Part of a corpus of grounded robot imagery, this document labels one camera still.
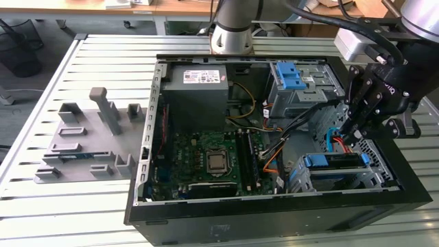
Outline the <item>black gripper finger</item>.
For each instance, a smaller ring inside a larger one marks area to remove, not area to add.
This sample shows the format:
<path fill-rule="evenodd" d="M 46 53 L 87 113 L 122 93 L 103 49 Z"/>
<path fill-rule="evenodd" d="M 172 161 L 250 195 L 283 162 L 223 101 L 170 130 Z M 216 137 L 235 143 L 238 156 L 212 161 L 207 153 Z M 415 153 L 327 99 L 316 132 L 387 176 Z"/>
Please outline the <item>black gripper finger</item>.
<path fill-rule="evenodd" d="M 422 130 L 411 113 L 403 113 L 390 118 L 386 124 L 366 126 L 361 133 L 365 139 L 415 139 Z"/>
<path fill-rule="evenodd" d="M 347 119 L 341 127 L 346 145 L 354 145 L 367 131 L 367 124 L 383 95 L 379 91 L 379 80 L 363 67 L 350 66 L 349 88 L 346 90 Z"/>

